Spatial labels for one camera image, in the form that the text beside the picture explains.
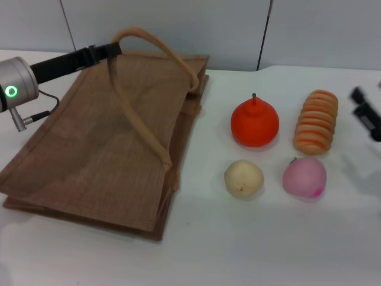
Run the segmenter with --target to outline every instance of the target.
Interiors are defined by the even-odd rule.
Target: jute bag
[[[0,173],[4,207],[163,237],[208,80],[208,56],[126,51],[82,71],[58,110]]]

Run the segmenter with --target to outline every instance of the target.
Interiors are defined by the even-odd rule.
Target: bag handle
[[[191,80],[192,85],[189,91],[194,91],[198,87],[197,74],[177,55],[171,48],[169,48],[164,42],[150,34],[146,30],[138,27],[130,27],[119,31],[111,43],[120,42],[123,38],[128,36],[135,36],[142,38],[155,46],[159,47],[165,52],[185,73],[187,73]],[[172,167],[172,161],[169,151],[158,141],[155,135],[144,124],[139,115],[134,111],[128,97],[125,96],[125,92],[117,79],[117,66],[116,58],[110,58],[107,60],[108,72],[110,74],[110,82],[113,87],[113,91],[117,94],[120,101],[123,103],[122,108],[124,115],[129,120],[134,130],[143,138],[143,140],[155,151],[157,156],[161,159],[165,171],[168,171]]]

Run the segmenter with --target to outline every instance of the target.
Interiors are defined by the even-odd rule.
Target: white table
[[[0,60],[15,55],[32,64],[58,54],[0,51]],[[274,66],[208,74],[164,241],[0,209],[0,285],[380,285],[381,195],[356,188],[339,153],[371,144],[348,95],[361,85],[381,108],[381,71]],[[41,89],[62,96],[75,77]],[[305,204],[284,192],[280,178],[298,155],[291,142],[302,103],[318,88],[338,96],[339,115],[333,147],[321,159],[326,192]],[[232,111],[253,92],[280,118],[277,144],[262,152],[238,146],[230,134]],[[53,105],[41,95],[19,110],[27,116]],[[40,123],[18,133],[9,113],[0,117],[4,167]],[[236,200],[224,187],[224,170],[241,158],[264,172],[266,190],[257,200]]]

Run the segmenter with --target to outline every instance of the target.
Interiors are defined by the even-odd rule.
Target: white fruit
[[[226,169],[225,185],[227,190],[237,198],[247,198],[258,192],[264,182],[263,172],[255,164],[238,160]]]

